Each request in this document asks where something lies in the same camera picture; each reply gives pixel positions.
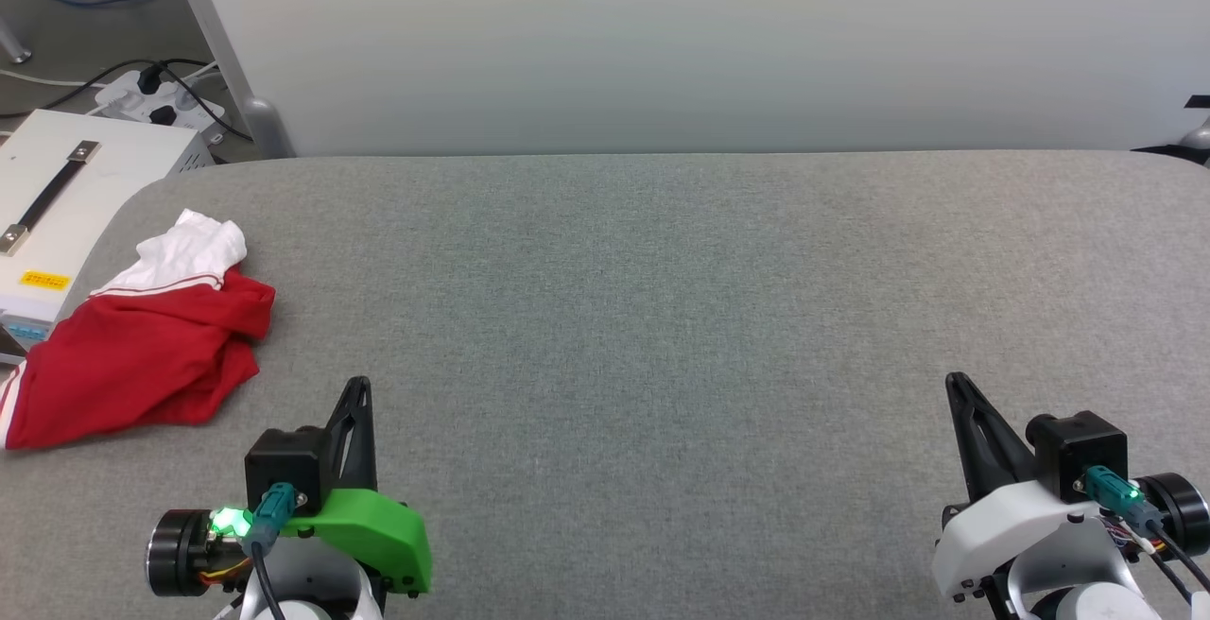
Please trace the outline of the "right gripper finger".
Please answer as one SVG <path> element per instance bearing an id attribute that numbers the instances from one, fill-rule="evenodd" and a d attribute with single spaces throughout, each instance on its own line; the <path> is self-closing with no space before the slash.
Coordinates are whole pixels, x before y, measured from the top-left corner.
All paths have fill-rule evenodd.
<path id="1" fill-rule="evenodd" d="M 997 440 L 995 455 L 998 457 L 1001 465 L 999 477 L 993 480 L 993 486 L 1016 486 L 1032 481 L 1035 455 L 999 412 L 993 421 L 993 431 Z"/>
<path id="2" fill-rule="evenodd" d="M 946 396 L 968 501 L 974 503 L 993 490 L 993 480 L 999 477 L 993 431 L 998 411 L 964 371 L 946 375 Z"/>

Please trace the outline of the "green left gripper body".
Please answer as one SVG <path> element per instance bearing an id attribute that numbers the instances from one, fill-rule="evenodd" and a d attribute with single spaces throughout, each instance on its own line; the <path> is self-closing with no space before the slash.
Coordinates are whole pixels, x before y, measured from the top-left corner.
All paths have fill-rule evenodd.
<path id="1" fill-rule="evenodd" d="M 253 509 L 169 509 L 146 540 L 146 585 L 160 597 L 211 590 L 264 597 L 243 538 Z M 427 595 L 432 553 L 421 517 L 379 490 L 334 488 L 319 515 L 294 512 L 267 552 L 277 597 Z"/>

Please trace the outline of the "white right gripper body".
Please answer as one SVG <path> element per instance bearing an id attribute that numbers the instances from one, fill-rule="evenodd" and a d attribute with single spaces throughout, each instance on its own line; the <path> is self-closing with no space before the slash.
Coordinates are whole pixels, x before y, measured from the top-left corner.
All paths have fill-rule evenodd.
<path id="1" fill-rule="evenodd" d="M 1142 602 L 1124 555 L 1088 495 L 1067 504 L 1031 481 L 949 509 L 932 576 L 956 602 Z"/>

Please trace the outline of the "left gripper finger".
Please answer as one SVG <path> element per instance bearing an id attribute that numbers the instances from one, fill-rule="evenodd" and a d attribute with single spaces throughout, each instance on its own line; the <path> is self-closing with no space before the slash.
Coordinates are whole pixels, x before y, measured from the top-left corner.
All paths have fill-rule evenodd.
<path id="1" fill-rule="evenodd" d="M 362 377 L 351 377 L 338 396 L 327 431 L 330 438 L 330 469 L 334 487 L 362 487 Z"/>
<path id="2" fill-rule="evenodd" d="M 378 490 L 378 466 L 374 432 L 374 407 L 371 407 L 371 381 L 357 378 L 357 395 L 352 411 L 352 486 L 363 490 Z"/>

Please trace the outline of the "red and white basketball jersey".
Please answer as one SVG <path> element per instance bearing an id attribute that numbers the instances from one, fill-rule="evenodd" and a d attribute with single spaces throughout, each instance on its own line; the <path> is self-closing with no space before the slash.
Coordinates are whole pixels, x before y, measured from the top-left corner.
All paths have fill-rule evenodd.
<path id="1" fill-rule="evenodd" d="M 0 383 L 0 449 L 34 450 L 152 425 L 198 425 L 258 374 L 275 288 L 242 274 L 234 222 L 185 209 L 137 246 Z"/>

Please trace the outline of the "white power strip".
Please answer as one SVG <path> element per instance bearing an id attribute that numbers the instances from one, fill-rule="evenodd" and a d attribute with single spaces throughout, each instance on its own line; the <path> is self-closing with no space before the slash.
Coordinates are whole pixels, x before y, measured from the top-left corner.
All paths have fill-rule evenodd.
<path id="1" fill-rule="evenodd" d="M 200 101 L 194 87 L 159 67 L 129 70 L 109 82 L 96 92 L 96 108 L 109 119 L 194 130 L 212 147 L 220 145 L 227 134 L 219 124 L 225 119 L 223 107 Z"/>

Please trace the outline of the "white partition screen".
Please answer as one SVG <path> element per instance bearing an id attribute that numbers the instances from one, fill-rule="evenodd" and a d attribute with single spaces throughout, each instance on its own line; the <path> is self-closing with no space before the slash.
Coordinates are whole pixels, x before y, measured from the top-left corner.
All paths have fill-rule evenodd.
<path id="1" fill-rule="evenodd" d="M 264 155 L 1210 143 L 1210 0 L 188 0 Z"/>

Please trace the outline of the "grey metal furniture foot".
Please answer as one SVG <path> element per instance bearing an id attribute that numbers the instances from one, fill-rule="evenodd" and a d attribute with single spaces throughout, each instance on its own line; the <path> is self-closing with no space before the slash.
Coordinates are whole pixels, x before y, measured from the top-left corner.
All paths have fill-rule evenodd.
<path id="1" fill-rule="evenodd" d="M 2 16 L 0 16 L 0 50 L 13 64 L 25 64 L 33 57 L 33 51 L 22 42 Z"/>

